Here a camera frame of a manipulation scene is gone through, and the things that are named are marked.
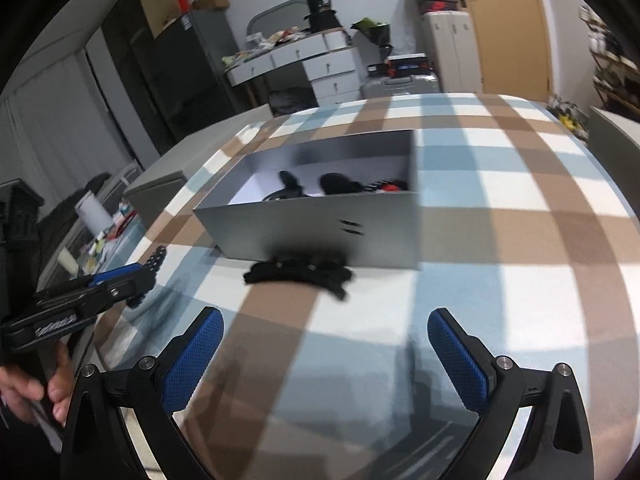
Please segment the person's left hand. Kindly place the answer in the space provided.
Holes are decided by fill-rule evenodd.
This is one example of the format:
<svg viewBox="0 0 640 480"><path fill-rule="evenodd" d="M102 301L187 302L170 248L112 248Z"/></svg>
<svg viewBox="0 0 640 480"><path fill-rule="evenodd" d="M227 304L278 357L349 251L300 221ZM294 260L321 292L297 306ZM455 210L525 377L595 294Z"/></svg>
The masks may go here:
<svg viewBox="0 0 640 480"><path fill-rule="evenodd" d="M23 372L19 367L1 367L1 396L6 406L21 422L34 426L36 421L30 402L41 401L45 394L53 403L52 414L62 426L72 400L75 376L73 362L66 345L58 342L55 346L56 369L47 387Z"/></svg>

